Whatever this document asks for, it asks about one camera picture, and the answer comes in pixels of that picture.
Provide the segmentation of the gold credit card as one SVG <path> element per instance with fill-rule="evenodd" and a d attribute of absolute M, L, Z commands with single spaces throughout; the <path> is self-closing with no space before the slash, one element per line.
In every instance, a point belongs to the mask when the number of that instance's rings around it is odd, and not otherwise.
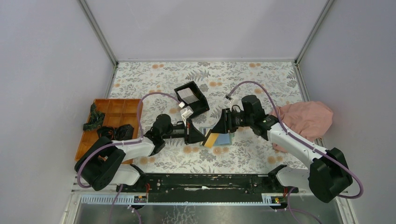
<path fill-rule="evenodd" d="M 214 133 L 212 129 L 210 129 L 207 132 L 205 140 L 201 143 L 201 145 L 207 148 L 212 148 L 218 137 L 219 133 Z"/>

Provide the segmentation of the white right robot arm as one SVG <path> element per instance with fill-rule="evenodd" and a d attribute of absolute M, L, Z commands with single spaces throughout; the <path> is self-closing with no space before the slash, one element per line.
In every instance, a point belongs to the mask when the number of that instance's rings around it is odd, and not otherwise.
<path fill-rule="evenodd" d="M 245 96 L 241 102 L 242 109 L 222 109 L 218 123 L 206 136 L 216 139 L 220 134 L 249 127 L 255 135 L 283 147 L 306 166 L 300 169 L 280 165 L 273 169 L 268 173 L 270 190 L 280 192 L 285 187 L 305 189 L 328 203 L 352 185 L 352 173 L 339 149 L 326 149 L 292 131 L 277 116 L 267 114 L 255 95 Z"/>

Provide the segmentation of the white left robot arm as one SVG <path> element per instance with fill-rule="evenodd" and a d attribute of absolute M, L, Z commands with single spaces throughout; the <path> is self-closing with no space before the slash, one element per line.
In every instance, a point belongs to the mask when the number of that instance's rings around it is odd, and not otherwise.
<path fill-rule="evenodd" d="M 100 137 L 77 161 L 74 169 L 77 183 L 82 188 L 102 190 L 109 184 L 126 184 L 132 191 L 144 188 L 144 173 L 136 165 L 125 161 L 158 154 L 166 139 L 183 138 L 185 144 L 200 143 L 203 135 L 190 118 L 174 125 L 170 116 L 160 114 L 143 137 L 133 140 L 110 140 Z"/>

